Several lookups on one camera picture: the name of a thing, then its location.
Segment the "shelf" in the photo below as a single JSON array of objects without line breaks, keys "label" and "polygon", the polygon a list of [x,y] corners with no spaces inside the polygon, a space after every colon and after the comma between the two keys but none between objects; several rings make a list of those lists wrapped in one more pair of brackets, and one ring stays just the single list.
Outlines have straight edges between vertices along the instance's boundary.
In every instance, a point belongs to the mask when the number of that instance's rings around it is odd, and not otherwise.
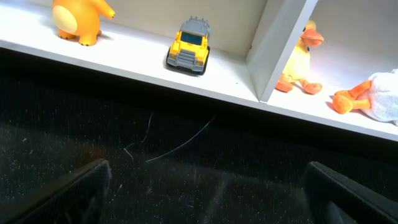
[{"label": "shelf", "polygon": [[258,103],[238,55],[212,49],[203,76],[177,72],[165,64],[171,38],[103,22],[98,43],[84,47],[59,38],[51,9],[35,4],[0,2],[0,27],[0,47],[232,103]]},{"label": "shelf", "polygon": [[268,105],[305,114],[305,119],[310,121],[398,141],[398,127],[392,123],[375,121],[360,110],[338,114],[333,109],[332,96],[339,90],[343,89],[325,84],[317,95],[303,93],[301,88],[296,86],[289,93],[274,90]]}]

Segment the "plush toy's orange leg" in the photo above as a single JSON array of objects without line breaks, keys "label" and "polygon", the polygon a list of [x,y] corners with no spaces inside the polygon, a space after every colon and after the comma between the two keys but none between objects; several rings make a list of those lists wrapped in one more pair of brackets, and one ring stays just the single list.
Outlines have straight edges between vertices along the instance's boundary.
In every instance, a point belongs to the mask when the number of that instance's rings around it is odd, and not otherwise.
[{"label": "plush toy's orange leg", "polygon": [[343,95],[333,97],[333,107],[340,114],[345,114],[353,109],[370,109],[371,102],[369,99],[351,100]]},{"label": "plush toy's orange leg", "polygon": [[320,83],[309,83],[304,78],[299,81],[303,89],[309,94],[317,94],[322,90],[322,84]]},{"label": "plush toy's orange leg", "polygon": [[293,90],[293,84],[290,83],[291,80],[291,77],[281,75],[275,88],[285,93],[290,92],[291,90]]},{"label": "plush toy's orange leg", "polygon": [[372,86],[372,81],[371,80],[366,80],[365,82],[362,82],[361,84],[357,85],[354,87],[352,90],[341,90],[337,91],[335,93],[335,96],[337,95],[342,95],[345,96],[351,100],[355,100],[361,93],[364,91],[370,89]]},{"label": "plush toy's orange leg", "polygon": [[97,32],[94,34],[92,33],[87,33],[87,34],[82,34],[80,35],[79,39],[79,44],[84,45],[84,46],[92,46],[97,43]]},{"label": "plush toy's orange leg", "polygon": [[105,0],[91,0],[96,10],[107,17],[108,19],[112,19],[115,16],[115,11],[111,8],[111,6],[106,3]]},{"label": "plush toy's orange leg", "polygon": [[63,38],[63,39],[67,39],[67,40],[76,38],[75,35],[69,34],[69,33],[65,32],[65,31],[63,31],[61,29],[58,29],[58,36]]}]

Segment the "truck windshield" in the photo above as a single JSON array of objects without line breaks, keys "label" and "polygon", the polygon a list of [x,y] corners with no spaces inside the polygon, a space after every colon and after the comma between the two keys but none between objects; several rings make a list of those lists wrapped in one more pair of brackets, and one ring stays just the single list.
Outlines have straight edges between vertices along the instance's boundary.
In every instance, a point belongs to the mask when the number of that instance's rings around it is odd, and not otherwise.
[{"label": "truck windshield", "polygon": [[201,45],[201,39],[202,37],[198,35],[193,35],[186,32],[182,32],[181,34],[181,40],[191,44]]}]

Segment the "truck roof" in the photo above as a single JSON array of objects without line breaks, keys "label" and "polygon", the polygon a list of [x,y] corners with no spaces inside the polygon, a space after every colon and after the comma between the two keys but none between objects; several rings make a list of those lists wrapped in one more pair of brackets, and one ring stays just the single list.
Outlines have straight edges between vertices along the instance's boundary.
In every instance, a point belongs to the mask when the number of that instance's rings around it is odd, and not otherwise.
[{"label": "truck roof", "polygon": [[210,36],[210,25],[207,21],[203,19],[189,18],[189,20],[185,21],[181,26],[181,31],[188,32],[195,35],[206,36],[209,34]]}]

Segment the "yellow toy truck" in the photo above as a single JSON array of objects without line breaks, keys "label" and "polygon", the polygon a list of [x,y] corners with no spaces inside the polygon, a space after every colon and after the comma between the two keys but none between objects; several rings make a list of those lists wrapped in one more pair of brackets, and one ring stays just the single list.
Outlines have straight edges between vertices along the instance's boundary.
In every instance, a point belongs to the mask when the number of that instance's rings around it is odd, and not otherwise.
[{"label": "yellow toy truck", "polygon": [[182,67],[203,75],[210,53],[210,25],[203,19],[189,18],[181,26],[167,54],[167,65]]}]

